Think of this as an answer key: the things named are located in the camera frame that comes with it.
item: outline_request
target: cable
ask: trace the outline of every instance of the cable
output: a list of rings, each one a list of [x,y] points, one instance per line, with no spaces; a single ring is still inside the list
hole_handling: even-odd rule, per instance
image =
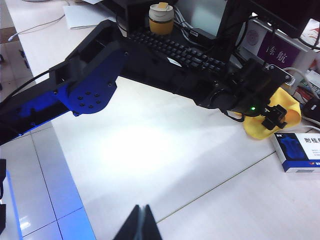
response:
[[[318,122],[318,121],[316,121],[316,120],[314,120],[312,118],[309,118],[309,117],[306,117],[306,116],[302,116],[302,118],[307,120],[307,121],[309,121],[309,122],[311,122],[311,123],[313,123],[313,124],[317,124],[318,126],[320,126],[320,122]]]
[[[310,90],[312,91],[313,95],[315,96],[316,99],[320,100],[320,97],[318,96],[318,94],[315,92],[314,88],[312,87],[311,85],[311,82],[309,81],[309,79],[307,78],[307,76],[302,72],[300,71],[299,69],[296,69],[294,67],[286,67],[283,69],[284,71],[294,71],[294,72],[297,72],[298,74],[300,74],[304,80],[306,81],[306,83],[308,84]]]
[[[247,21],[250,21],[250,20],[256,19],[256,18],[258,18],[258,16],[251,16],[251,17],[249,17],[249,18],[247,19]],[[239,24],[243,24],[243,23],[244,23],[243,21],[239,21],[239,22],[237,22],[237,23],[232,24],[231,26],[228,26],[226,29],[223,30],[222,34],[224,34],[224,33],[225,33],[226,31],[228,31],[229,29],[231,29],[231,28],[233,28],[233,27],[235,27],[235,26],[237,26],[237,25],[239,25]]]
[[[35,29],[35,28],[38,28],[38,27],[41,27],[41,26],[44,26],[44,25],[48,25],[48,24],[52,24],[52,23],[58,23],[61,19],[63,19],[65,16],[65,14],[63,14],[61,17],[55,19],[55,20],[52,20],[52,21],[49,21],[49,22],[45,22],[45,23],[42,23],[42,24],[39,24],[39,25],[36,25],[36,26],[33,26],[33,27],[30,27],[26,30],[23,30],[23,31],[20,31],[20,32],[17,32],[15,34],[13,34],[11,37],[8,38],[8,42],[11,42],[16,36],[18,36],[19,34],[22,34],[22,33],[28,33],[27,31],[29,30],[32,30],[32,29]]]
[[[315,40],[314,45],[311,45],[311,44],[307,43],[307,42],[304,41],[301,37],[299,37],[298,40],[299,40],[302,44],[304,44],[304,45],[306,45],[307,47],[311,48],[312,50],[320,50],[320,47],[317,46],[317,45],[319,44],[319,40],[320,40],[320,32],[318,32],[318,36],[317,36],[317,38],[316,38],[316,40]]]
[[[234,49],[238,49],[240,47],[240,45],[242,44],[242,42],[244,41],[244,39],[245,39],[245,37],[247,35],[248,28],[249,28],[249,20],[247,20],[245,22],[245,27],[244,27],[244,31],[243,31],[242,37],[239,40],[238,44],[234,47]]]
[[[294,128],[290,128],[289,131],[294,131],[294,130],[303,129],[303,128],[310,128],[310,129],[314,129],[314,130],[317,130],[318,132],[320,132],[320,128],[318,128],[316,126],[311,126],[311,125],[297,126],[297,127],[294,127]]]
[[[318,46],[315,47],[315,46],[307,43],[307,42],[304,41],[301,37],[299,37],[298,40],[299,40],[301,43],[303,43],[304,45],[306,45],[307,47],[311,48],[311,49],[313,48],[313,49],[315,49],[315,50],[320,50],[320,47],[318,47]]]
[[[271,37],[271,41],[270,41],[270,44],[268,46],[268,48],[266,49],[267,50],[267,56],[263,62],[263,66],[265,67],[268,63],[268,60],[270,58],[270,53],[269,53],[269,49],[272,47],[272,45],[274,44],[274,41],[275,41],[275,36],[276,36],[276,28],[273,26],[272,27],[272,37]]]
[[[43,73],[40,73],[38,76],[35,76],[33,78],[31,78],[29,81],[25,82],[24,84],[22,84],[20,87],[18,87],[16,90],[14,90],[13,92],[11,92],[2,102],[0,102],[0,108],[2,108],[4,106],[4,104],[6,104],[6,102],[8,102],[12,97],[13,95],[15,95],[17,92],[19,92],[21,89],[23,89],[25,86],[29,85],[30,83],[32,83],[34,80],[42,77],[43,75],[45,74],[48,74],[50,73],[49,70],[43,72]]]
[[[320,40],[320,22],[319,22],[319,31],[318,31],[318,35],[316,36],[316,40],[315,40],[315,43],[313,45],[313,47],[311,48],[312,50],[315,49],[318,44],[319,44],[319,40]]]

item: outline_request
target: black cable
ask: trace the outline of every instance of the black cable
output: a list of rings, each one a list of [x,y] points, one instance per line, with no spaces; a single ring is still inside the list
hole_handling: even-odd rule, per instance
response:
[[[18,87],[16,90],[14,90],[13,92],[11,92],[2,102],[0,102],[0,108],[3,107],[4,104],[6,104],[6,102],[8,102],[12,97],[13,95],[15,95],[17,92],[19,92],[21,89],[23,89],[25,86],[29,85],[30,83],[32,83],[34,80],[42,77],[43,75],[46,75],[48,74],[50,71],[47,70],[43,73],[40,73],[38,76],[35,76],[33,78],[31,78],[29,81],[25,82],[24,84],[22,84],[20,87]]]
[[[122,26],[120,26],[119,21],[118,21],[118,15],[115,16],[115,22],[116,22],[116,24],[118,25],[118,27],[119,27],[121,30],[125,31],[126,33],[128,32],[126,29],[124,29]]]
[[[314,43],[313,47],[311,48],[312,50],[317,47],[317,45],[319,44],[319,40],[320,40],[320,22],[319,22],[318,35],[316,36],[316,40],[315,40],[315,43]]]
[[[268,46],[268,48],[266,49],[267,50],[267,55],[265,57],[265,60],[263,62],[263,66],[265,67],[268,63],[268,60],[269,60],[269,57],[270,57],[270,54],[269,54],[269,50],[270,48],[272,47],[272,45],[274,44],[274,41],[275,41],[275,36],[276,36],[276,28],[273,26],[272,27],[272,37],[271,37],[271,41],[270,41],[270,44]]]
[[[247,21],[250,21],[250,20],[256,19],[256,18],[258,18],[258,16],[251,16],[251,17],[249,17],[249,18],[247,19]],[[226,31],[228,31],[229,29],[231,29],[231,28],[233,28],[233,27],[235,27],[235,26],[237,26],[237,25],[239,25],[239,24],[243,24],[243,23],[244,23],[243,21],[234,23],[234,24],[232,24],[231,26],[228,26],[226,29],[224,29],[222,33],[224,34],[224,33],[225,33]]]
[[[240,47],[240,45],[242,44],[242,42],[244,41],[244,39],[245,39],[245,37],[247,35],[248,28],[249,28],[249,20],[247,20],[245,22],[245,27],[244,27],[244,31],[243,31],[242,37],[239,40],[238,44],[234,47],[235,49],[238,49]]]
[[[247,62],[238,52],[233,51],[232,55],[235,56],[235,58],[239,61],[239,63],[244,66]]]
[[[319,44],[320,41],[320,22],[319,22],[319,32],[318,32],[318,36],[316,37],[315,43],[313,45],[307,43],[306,41],[304,41],[301,37],[298,38],[298,40],[306,45],[307,47],[311,48],[312,50],[320,50],[320,47],[318,47],[317,45]]]
[[[243,115],[242,113],[241,113],[241,118],[235,118],[233,116],[230,116],[227,111],[222,111],[222,113],[226,115],[228,118],[231,118],[232,120],[235,120],[239,123],[243,123],[245,121],[245,115]]]

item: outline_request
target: robotic arm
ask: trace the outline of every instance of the robotic arm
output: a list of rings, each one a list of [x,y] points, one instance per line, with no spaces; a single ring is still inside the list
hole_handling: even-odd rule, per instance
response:
[[[238,72],[217,75],[180,67],[167,56],[123,37],[117,24],[101,22],[49,78],[0,103],[0,145],[72,111],[93,114],[104,109],[117,89],[118,76],[192,99],[199,107],[265,116],[267,129],[283,128],[287,111],[268,106],[288,75],[254,60]]]

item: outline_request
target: label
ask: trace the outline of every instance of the label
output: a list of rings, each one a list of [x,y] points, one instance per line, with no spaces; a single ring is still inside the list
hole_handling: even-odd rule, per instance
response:
[[[301,146],[310,160],[320,159],[320,134],[318,133],[296,133]]]

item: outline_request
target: black keyboard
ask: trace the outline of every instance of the black keyboard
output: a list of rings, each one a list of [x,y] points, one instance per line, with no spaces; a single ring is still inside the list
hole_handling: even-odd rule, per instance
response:
[[[184,68],[192,68],[197,71],[209,71],[216,75],[223,75],[227,72],[225,62],[214,59],[199,49],[189,47],[167,37],[155,34],[151,31],[135,31],[128,36],[136,43],[144,44],[147,47],[165,54],[181,64]]]

